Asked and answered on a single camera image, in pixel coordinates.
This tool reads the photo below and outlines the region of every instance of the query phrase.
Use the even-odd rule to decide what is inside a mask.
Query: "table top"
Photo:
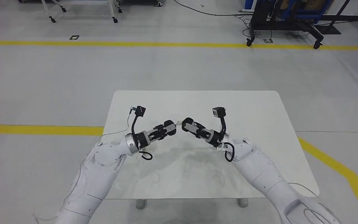
[[[273,160],[288,182],[319,189],[298,142],[280,96],[275,91],[117,91],[113,96],[104,134],[127,127],[131,106],[147,108],[138,118],[135,131],[150,130],[171,119],[188,116],[208,129],[220,129],[212,115],[217,106],[226,108],[227,133],[232,138],[249,138]],[[127,131],[104,136],[103,142],[120,141]],[[107,199],[164,198],[261,198],[244,177],[224,158],[224,153],[177,127],[174,136],[146,148],[150,161],[140,154],[128,156]],[[300,186],[298,192],[312,196]]]

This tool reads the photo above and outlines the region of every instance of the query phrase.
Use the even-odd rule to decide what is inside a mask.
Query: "yellow tape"
[[[316,159],[320,160],[333,170],[336,170],[339,174],[344,176],[351,186],[353,193],[356,195],[356,198],[358,198],[358,176],[355,172],[341,164],[340,162],[334,160],[329,155],[325,154],[318,148],[312,146],[310,143],[306,142],[302,138],[298,137],[298,140],[302,146],[302,149],[306,152],[310,153],[312,156],[314,156]]]
[[[45,126],[45,125],[0,125],[0,134],[46,134],[66,136],[100,136],[103,127]],[[298,137],[302,149],[344,176],[358,198],[358,176],[349,168],[334,160],[318,148]]]
[[[65,136],[101,136],[103,127],[0,125],[0,134],[54,134]]]
[[[313,50],[311,45],[246,44],[237,43],[170,43],[170,42],[104,42],[104,41],[0,41],[0,45],[28,46],[116,46],[116,47],[168,47],[168,48],[256,48]],[[358,46],[321,46],[321,50],[358,50]]]

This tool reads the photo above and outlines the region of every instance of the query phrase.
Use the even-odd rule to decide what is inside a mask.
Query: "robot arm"
[[[134,124],[143,116],[145,108],[138,106],[132,133],[127,134],[119,144],[98,142],[81,163],[79,172],[72,183],[73,189],[64,200],[56,224],[87,224],[111,189],[112,183],[125,162],[126,156],[132,156],[154,141],[164,139],[176,133],[176,125],[167,120],[150,131],[134,132]]]
[[[223,111],[224,108],[213,109],[214,116],[222,120],[220,133],[205,129],[191,118],[182,122],[182,129],[225,151],[226,160],[232,162],[245,179],[275,206],[282,224],[340,223],[323,204],[301,195],[287,183],[274,163],[250,141],[236,141],[223,133]]]

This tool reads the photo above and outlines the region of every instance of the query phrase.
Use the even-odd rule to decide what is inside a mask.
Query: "gray floor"
[[[237,13],[242,2],[181,0],[211,13]],[[166,1],[161,8],[123,5],[110,18],[105,2],[49,5],[0,0],[0,40],[245,43],[235,17],[205,16]],[[358,24],[337,25],[326,45],[358,45]],[[262,32],[262,38],[270,32]],[[275,44],[312,45],[274,32]],[[294,49],[109,48],[0,45],[0,124],[103,126],[116,90],[275,90],[297,135],[354,172],[358,144],[358,52]],[[81,158],[96,137],[0,136],[0,219],[34,223],[60,207]],[[346,179],[306,154],[321,198],[343,223],[358,220]],[[54,182],[46,181],[58,176]],[[91,223],[279,223],[265,199],[246,209],[234,199],[106,200]]]

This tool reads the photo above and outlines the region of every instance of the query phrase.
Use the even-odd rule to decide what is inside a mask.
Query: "black stand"
[[[323,36],[315,28],[313,28],[308,22],[300,21],[295,18],[297,10],[302,3],[302,0],[297,0],[297,3],[293,7],[290,17],[284,21],[276,21],[277,14],[281,8],[283,0],[279,0],[275,4],[275,8],[272,12],[271,19],[267,21],[267,16],[271,12],[271,2],[267,0],[257,1],[255,6],[255,11],[252,15],[251,22],[249,25],[249,34],[250,39],[247,38],[246,45],[251,46],[252,42],[255,40],[254,30],[291,30],[291,31],[303,31],[309,32],[316,42],[313,45],[314,49],[318,49],[322,44]]]
[[[350,0],[346,0],[343,4],[343,6],[341,7],[341,9],[338,11],[338,13],[336,14],[335,18],[332,20],[331,24],[329,24],[328,26],[315,26],[316,29],[321,32],[321,34],[341,34],[341,32],[339,32],[334,26],[333,24],[335,24],[335,22],[337,21],[338,17],[341,15],[341,13],[343,12],[343,10],[346,8],[346,6],[348,5]]]

